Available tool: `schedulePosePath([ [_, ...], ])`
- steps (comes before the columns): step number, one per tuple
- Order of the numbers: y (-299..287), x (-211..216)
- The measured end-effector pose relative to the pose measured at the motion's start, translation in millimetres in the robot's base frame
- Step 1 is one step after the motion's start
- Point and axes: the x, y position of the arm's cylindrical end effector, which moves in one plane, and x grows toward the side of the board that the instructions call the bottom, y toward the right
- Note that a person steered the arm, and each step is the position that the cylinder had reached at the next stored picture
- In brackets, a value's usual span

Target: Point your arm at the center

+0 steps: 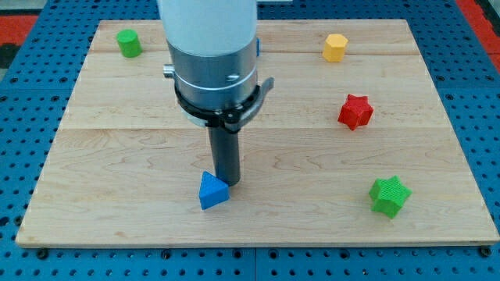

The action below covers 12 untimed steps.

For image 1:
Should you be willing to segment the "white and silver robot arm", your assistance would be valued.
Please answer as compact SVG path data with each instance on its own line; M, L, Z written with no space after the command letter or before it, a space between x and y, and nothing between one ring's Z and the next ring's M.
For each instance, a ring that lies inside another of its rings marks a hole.
M177 100L198 126L257 88L255 0L159 0Z

